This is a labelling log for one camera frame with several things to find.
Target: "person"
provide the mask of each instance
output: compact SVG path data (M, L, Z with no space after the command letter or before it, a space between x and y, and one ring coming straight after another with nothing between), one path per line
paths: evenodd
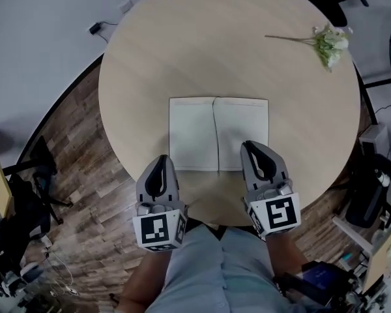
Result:
M214 230L189 219L182 246L148 252L121 294L119 312L309 312L272 279L307 263L290 235L256 236L253 227Z

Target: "light blue shirt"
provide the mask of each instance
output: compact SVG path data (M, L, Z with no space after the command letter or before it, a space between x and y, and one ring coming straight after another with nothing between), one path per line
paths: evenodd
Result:
M280 294L273 276L262 240L228 228L219 241L200 225L173 251L164 289L147 312L307 312Z

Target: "wood plank floor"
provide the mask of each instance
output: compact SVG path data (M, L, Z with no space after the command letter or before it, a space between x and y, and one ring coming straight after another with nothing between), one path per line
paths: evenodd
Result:
M84 312L113 312L109 293L119 294L144 255L135 241L135 182L117 160L103 129L98 107L96 67L62 101L44 125L44 136L58 167L51 195L72 201L70 209L54 207L64 220L53 221L48 237L53 242L45 273L31 289L49 294L62 293L60 284L70 283L70 275L54 255L71 270L72 287L80 296L60 294L57 300L75 303ZM361 129L369 125L362 107ZM340 179L347 179L342 174ZM324 193L302 212L302 225L294 232L297 245L311 259L336 263L342 254L356 251L351 240L331 222L332 212L344 191ZM371 231L361 231L370 237ZM31 243L27 261L42 261L44 245Z

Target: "open notebook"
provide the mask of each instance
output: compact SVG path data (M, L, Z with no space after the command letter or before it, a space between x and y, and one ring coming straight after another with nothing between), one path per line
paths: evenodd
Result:
M176 170L242 170L246 140L268 145L268 100L169 99L169 155Z

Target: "person's arm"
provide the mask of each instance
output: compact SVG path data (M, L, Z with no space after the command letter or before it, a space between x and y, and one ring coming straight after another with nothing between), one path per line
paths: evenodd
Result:
M267 237L267 246L275 276L297 274L301 271L301 266L308 263L288 233Z
M126 282L117 310L144 313L164 286L172 251L147 253Z

